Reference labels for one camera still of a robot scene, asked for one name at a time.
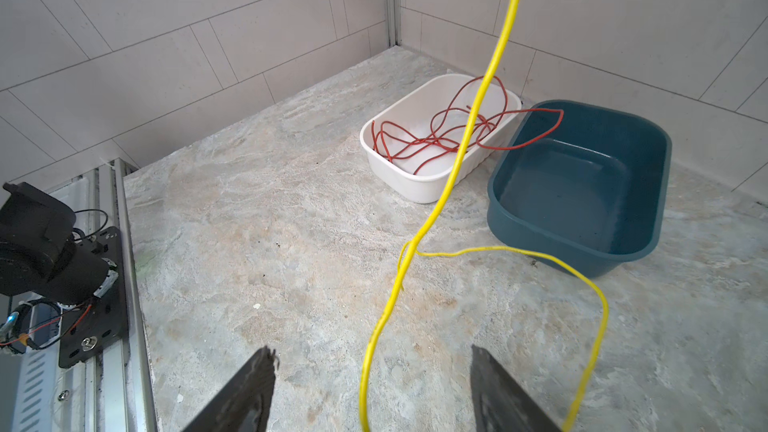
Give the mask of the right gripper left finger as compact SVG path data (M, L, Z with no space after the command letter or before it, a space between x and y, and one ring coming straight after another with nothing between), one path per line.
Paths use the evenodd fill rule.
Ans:
M269 346L258 349L185 431L266 431L277 362L275 350Z

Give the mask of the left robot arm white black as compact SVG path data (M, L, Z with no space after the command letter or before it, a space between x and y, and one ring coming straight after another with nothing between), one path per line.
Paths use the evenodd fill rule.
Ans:
M75 242L75 212L26 182L3 189L9 197L1 207L1 293L34 292L66 305L87 301L109 266Z

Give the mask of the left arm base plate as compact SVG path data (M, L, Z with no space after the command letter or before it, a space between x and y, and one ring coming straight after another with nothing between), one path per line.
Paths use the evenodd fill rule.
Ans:
M107 266L106 284L62 319L58 367L69 369L100 355L128 331L121 232L110 226L86 245Z

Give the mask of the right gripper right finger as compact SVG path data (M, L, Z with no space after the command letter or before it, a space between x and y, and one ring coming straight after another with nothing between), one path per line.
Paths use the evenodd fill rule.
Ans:
M477 432L561 431L491 353L476 345L470 383Z

